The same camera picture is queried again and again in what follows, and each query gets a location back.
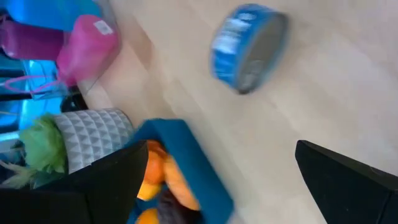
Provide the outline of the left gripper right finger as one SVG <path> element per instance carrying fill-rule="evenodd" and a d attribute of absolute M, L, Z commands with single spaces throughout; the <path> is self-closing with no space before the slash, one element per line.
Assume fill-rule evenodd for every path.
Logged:
<path fill-rule="evenodd" d="M 398 224 L 398 176 L 306 140 L 295 159 L 327 224 Z"/>

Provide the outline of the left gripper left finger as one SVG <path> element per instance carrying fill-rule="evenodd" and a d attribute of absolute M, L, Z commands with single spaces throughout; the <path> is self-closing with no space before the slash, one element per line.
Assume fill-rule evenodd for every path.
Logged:
<path fill-rule="evenodd" d="M 37 189 L 0 189 L 0 224 L 126 224 L 147 160 L 139 141 Z"/>

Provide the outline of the yellow-orange mango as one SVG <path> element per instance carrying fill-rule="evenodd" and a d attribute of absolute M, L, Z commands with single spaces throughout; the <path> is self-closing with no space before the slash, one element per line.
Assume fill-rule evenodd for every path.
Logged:
<path fill-rule="evenodd" d="M 137 194 L 137 198 L 143 201 L 150 201 L 157 196 L 161 190 L 162 184 L 150 184 L 143 181 Z"/>

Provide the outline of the smooth orange fruit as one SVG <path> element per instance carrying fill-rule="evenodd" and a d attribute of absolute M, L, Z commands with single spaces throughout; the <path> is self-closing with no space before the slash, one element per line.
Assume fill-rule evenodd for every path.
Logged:
<path fill-rule="evenodd" d="M 136 219 L 134 224 L 160 224 L 156 208 L 144 210 Z"/>

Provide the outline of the red-orange lumpy food item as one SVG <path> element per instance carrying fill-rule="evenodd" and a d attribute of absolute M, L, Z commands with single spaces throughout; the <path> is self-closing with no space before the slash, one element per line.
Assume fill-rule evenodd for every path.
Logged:
<path fill-rule="evenodd" d="M 144 180 L 150 184 L 159 184 L 164 181 L 164 161 L 167 157 L 162 145 L 154 140 L 147 140 L 148 161 Z"/>

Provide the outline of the dark purple food item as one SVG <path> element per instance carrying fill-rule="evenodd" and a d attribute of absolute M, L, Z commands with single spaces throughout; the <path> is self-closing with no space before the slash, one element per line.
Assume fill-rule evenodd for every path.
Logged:
<path fill-rule="evenodd" d="M 203 224 L 201 212 L 184 207 L 170 190 L 164 190 L 157 203 L 159 224 Z"/>

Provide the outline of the pink squeeze bottle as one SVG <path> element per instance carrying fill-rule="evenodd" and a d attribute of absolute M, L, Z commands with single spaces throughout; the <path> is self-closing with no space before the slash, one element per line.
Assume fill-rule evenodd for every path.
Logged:
<path fill-rule="evenodd" d="M 0 17 L 0 23 L 5 20 L 12 21 L 7 16 Z M 55 77 L 47 78 L 44 73 L 23 75 L 3 81 L 0 86 L 31 95 L 64 90 L 98 76 L 119 44 L 116 30 L 106 20 L 90 14 L 78 16 L 72 30 L 62 32 L 64 43 L 58 57 L 46 60 L 55 63 Z"/>

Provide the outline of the purple squeeze bottle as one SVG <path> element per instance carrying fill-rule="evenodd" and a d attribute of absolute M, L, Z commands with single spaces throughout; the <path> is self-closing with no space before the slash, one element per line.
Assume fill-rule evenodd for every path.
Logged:
<path fill-rule="evenodd" d="M 0 47 L 10 58 L 56 60 L 63 46 L 61 30 L 5 20 L 0 23 Z"/>

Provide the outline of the blue label tin can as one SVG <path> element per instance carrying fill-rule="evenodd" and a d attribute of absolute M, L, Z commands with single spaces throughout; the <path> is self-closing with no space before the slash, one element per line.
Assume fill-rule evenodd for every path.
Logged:
<path fill-rule="evenodd" d="M 278 65 L 289 28 L 283 12 L 254 3 L 239 5 L 215 32 L 212 74 L 240 95 L 255 91 Z"/>

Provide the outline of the succulent in white patterned pot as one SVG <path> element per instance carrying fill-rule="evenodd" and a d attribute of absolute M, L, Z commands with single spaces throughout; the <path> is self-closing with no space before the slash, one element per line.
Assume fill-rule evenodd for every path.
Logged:
<path fill-rule="evenodd" d="M 0 188 L 37 189 L 117 151 L 133 133 L 129 118 L 117 108 L 42 115 L 2 150 L 19 161 L 0 160 L 0 168 L 11 173 L 0 179 Z"/>

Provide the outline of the teal plastic bin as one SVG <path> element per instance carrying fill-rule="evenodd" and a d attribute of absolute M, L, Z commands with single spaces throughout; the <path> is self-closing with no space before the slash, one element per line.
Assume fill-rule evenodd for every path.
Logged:
<path fill-rule="evenodd" d="M 175 159 L 201 205 L 203 224 L 227 224 L 233 214 L 234 201 L 188 124 L 182 119 L 147 119 L 126 146 L 145 140 L 159 141 Z"/>

